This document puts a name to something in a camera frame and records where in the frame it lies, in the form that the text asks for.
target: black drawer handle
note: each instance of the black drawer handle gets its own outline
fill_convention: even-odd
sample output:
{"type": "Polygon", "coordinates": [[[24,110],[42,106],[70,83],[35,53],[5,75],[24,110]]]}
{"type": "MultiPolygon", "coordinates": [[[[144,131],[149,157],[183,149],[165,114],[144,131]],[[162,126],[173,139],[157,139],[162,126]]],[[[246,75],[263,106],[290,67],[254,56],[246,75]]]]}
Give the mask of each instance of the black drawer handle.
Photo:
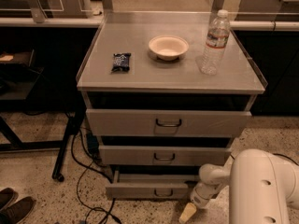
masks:
{"type": "Polygon", "coordinates": [[[154,194],[156,197],[159,197],[159,198],[169,198],[171,196],[174,195],[174,191],[172,189],[170,189],[170,193],[169,194],[159,194],[157,193],[157,189],[154,191],[154,194]]]}
{"type": "Polygon", "coordinates": [[[166,128],[179,127],[181,125],[181,119],[178,120],[178,123],[174,123],[174,124],[161,123],[158,119],[156,119],[156,124],[160,127],[166,127],[166,128]]]}
{"type": "Polygon", "coordinates": [[[172,157],[170,157],[170,158],[159,158],[159,157],[157,157],[157,154],[154,153],[153,158],[154,158],[156,161],[173,161],[173,160],[176,158],[176,154],[173,153],[173,154],[172,154],[172,157]]]}

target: bowl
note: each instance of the bowl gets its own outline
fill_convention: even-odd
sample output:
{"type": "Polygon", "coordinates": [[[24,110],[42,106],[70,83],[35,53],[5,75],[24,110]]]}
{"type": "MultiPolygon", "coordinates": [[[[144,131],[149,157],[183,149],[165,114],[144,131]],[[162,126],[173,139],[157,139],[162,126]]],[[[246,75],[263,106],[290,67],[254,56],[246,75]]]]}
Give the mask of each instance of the bowl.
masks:
{"type": "Polygon", "coordinates": [[[188,42],[174,35],[159,35],[151,39],[149,49],[160,59],[173,61],[188,50],[188,42]]]}

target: shoe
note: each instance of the shoe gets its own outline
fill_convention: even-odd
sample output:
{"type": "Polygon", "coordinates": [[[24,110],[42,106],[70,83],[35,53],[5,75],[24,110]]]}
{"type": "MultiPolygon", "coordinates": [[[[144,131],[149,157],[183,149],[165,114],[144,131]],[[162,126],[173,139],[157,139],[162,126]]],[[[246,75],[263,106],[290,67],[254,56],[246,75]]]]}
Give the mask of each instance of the shoe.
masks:
{"type": "Polygon", "coordinates": [[[26,218],[35,206],[35,200],[32,197],[26,197],[12,204],[0,213],[7,217],[10,224],[19,223],[26,218]]]}
{"type": "Polygon", "coordinates": [[[0,191],[0,211],[8,207],[18,197],[18,193],[11,188],[0,191]]]}

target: clear water bottle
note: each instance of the clear water bottle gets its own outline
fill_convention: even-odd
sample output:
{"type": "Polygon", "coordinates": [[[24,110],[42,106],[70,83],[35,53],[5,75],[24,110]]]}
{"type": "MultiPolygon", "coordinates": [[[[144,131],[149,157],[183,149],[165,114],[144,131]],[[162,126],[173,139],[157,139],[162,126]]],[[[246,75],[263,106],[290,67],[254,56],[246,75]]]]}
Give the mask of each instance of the clear water bottle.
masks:
{"type": "Polygon", "coordinates": [[[227,10],[219,10],[217,18],[208,27],[204,58],[200,68],[205,74],[217,74],[230,34],[227,15],[227,10]]]}

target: white robotic arm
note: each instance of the white robotic arm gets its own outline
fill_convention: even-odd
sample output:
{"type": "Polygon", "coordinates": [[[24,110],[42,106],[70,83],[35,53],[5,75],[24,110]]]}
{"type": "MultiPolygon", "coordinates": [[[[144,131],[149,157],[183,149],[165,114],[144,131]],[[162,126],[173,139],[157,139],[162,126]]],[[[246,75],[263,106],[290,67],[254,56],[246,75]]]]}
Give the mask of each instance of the white robotic arm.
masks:
{"type": "MultiPolygon", "coordinates": [[[[270,153],[248,149],[236,157],[231,171],[206,164],[199,174],[187,214],[204,207],[226,185],[230,224],[289,224],[287,207],[299,209],[299,166],[270,153]]],[[[184,212],[179,221],[188,218],[184,212]]]]}

